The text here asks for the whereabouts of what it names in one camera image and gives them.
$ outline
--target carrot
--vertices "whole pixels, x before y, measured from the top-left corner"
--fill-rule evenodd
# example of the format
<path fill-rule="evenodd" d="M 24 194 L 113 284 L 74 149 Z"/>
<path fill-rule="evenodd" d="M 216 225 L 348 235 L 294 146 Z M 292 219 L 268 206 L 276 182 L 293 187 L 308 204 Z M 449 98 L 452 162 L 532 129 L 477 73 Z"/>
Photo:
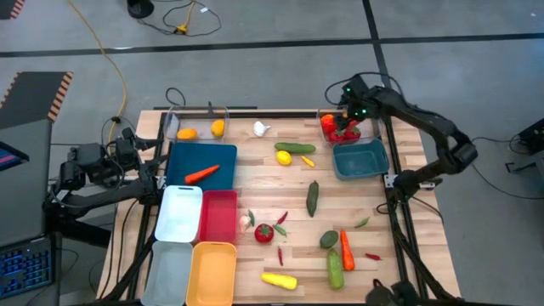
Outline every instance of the carrot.
<path fill-rule="evenodd" d="M 342 229 L 340 231 L 340 241 L 342 242 L 342 262 L 343 268 L 346 271 L 353 271 L 355 269 L 354 254 L 349 249 L 348 236 L 346 231 Z"/>
<path fill-rule="evenodd" d="M 218 171 L 218 169 L 219 169 L 219 165 L 215 165 L 215 166 L 206 168 L 204 170 L 201 170 L 199 172 L 189 174 L 189 175 L 187 175 L 185 177 L 185 183 L 186 184 L 196 184 L 199 181 L 201 181 L 202 179 L 205 179 L 205 178 L 209 177 L 210 175 L 212 175 L 212 173 Z"/>

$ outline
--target black and orange striped mat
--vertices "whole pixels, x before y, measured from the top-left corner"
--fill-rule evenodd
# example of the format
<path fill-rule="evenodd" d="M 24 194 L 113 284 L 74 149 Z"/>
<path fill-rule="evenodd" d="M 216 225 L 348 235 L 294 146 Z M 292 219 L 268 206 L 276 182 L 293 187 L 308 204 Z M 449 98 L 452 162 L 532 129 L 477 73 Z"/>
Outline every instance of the black and orange striped mat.
<path fill-rule="evenodd" d="M 25 0 L 0 1 L 0 20 L 10 20 L 19 17 L 24 5 Z"/>
<path fill-rule="evenodd" d="M 0 129 L 48 118 L 55 121 L 74 74 L 19 72 L 0 100 Z"/>

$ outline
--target wooden table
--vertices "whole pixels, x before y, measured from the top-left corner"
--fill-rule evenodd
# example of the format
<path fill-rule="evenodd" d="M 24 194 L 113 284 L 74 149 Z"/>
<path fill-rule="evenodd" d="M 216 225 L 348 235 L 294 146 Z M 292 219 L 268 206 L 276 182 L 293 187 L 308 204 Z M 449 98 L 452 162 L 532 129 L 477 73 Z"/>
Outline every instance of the wooden table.
<path fill-rule="evenodd" d="M 371 290 L 372 279 L 378 278 L 385 286 L 399 280 L 393 238 L 387 215 L 377 213 L 376 206 L 385 202 L 381 178 L 340 181 L 332 169 L 332 150 L 323 145 L 319 124 L 310 118 L 261 119 L 272 126 L 263 138 L 257 138 L 252 125 L 257 120 L 230 119 L 225 142 L 238 147 L 235 170 L 235 189 L 238 191 L 238 213 L 246 214 L 251 209 L 257 223 L 274 223 L 285 211 L 289 216 L 284 228 L 287 238 L 276 235 L 271 246 L 259 245 L 253 237 L 254 228 L 239 233 L 236 248 L 238 260 L 235 276 L 235 303 L 363 303 Z M 144 139 L 155 139 L 160 127 L 161 110 L 144 110 L 140 113 L 137 135 Z M 423 153 L 419 132 L 410 125 L 393 119 L 394 134 L 401 166 L 419 168 L 427 161 Z M 363 133 L 371 131 L 370 121 Z M 314 168 L 294 157 L 292 165 L 284 167 L 275 160 L 274 143 L 299 142 L 315 145 L 317 151 L 309 157 L 315 162 Z M 153 150 L 142 152 L 143 159 L 151 159 Z M 320 184 L 318 208 L 313 218 L 306 211 L 306 195 L 309 183 L 317 180 Z M 420 191 L 417 197 L 437 207 L 433 192 Z M 121 255 L 122 221 L 133 201 L 119 203 L 116 215 L 113 269 L 106 294 L 115 285 L 117 263 Z M 133 261 L 143 207 L 137 205 L 127 219 L 122 249 L 121 275 Z M 417 201 L 411 201 L 411 213 L 423 262 L 453 295 L 459 295 L 456 276 L 451 263 L 450 251 L 439 217 Z M 404 223 L 402 214 L 399 221 Z M 156 221 L 156 207 L 153 208 L 148 235 Z M 363 218 L 371 217 L 368 225 L 354 229 Z M 355 271 L 344 272 L 344 288 L 334 292 L 329 288 L 326 272 L 326 251 L 319 248 L 320 236 L 327 230 L 346 229 L 352 252 L 355 256 Z M 284 266 L 277 258 L 277 247 L 283 251 Z M 340 252 L 339 242 L 335 248 Z M 365 253 L 382 257 L 374 261 Z M 105 260 L 101 293 L 110 269 L 110 250 Z M 139 272 L 137 298 L 145 289 L 149 262 L 146 260 Z M 415 275 L 410 260 L 406 259 L 412 284 Z M 295 291 L 283 290 L 260 280 L 262 272 L 275 272 L 298 278 Z"/>

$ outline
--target blue cutting board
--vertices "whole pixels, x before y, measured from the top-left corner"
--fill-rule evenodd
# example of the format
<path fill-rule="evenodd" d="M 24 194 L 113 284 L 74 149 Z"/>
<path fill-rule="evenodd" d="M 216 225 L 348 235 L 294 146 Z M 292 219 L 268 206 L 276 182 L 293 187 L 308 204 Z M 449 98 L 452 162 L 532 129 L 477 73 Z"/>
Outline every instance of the blue cutting board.
<path fill-rule="evenodd" d="M 185 176 L 219 165 L 219 170 L 196 184 L 202 191 L 232 190 L 236 146 L 232 144 L 177 143 L 170 152 L 167 185 L 186 185 Z"/>

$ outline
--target green cucumber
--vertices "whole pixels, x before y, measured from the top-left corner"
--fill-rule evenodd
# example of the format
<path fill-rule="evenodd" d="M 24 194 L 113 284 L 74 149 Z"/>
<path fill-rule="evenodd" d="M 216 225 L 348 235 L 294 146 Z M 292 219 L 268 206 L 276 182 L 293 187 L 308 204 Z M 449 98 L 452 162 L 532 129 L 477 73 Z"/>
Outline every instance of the green cucumber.
<path fill-rule="evenodd" d="M 320 247 L 327 249 L 334 246 L 338 241 L 338 233 L 335 230 L 329 230 L 320 239 Z"/>
<path fill-rule="evenodd" d="M 334 250 L 330 249 L 326 255 L 326 270 L 329 274 L 329 285 L 333 290 L 338 290 L 343 287 L 343 268 L 340 255 Z"/>
<path fill-rule="evenodd" d="M 294 144 L 294 143 L 277 143 L 274 144 L 276 150 L 284 150 L 292 154 L 309 154 L 315 152 L 313 144 Z"/>
<path fill-rule="evenodd" d="M 306 197 L 306 208 L 310 217 L 314 217 L 315 209 L 317 208 L 317 198 L 320 195 L 320 185 L 314 181 L 308 187 L 308 196 Z"/>

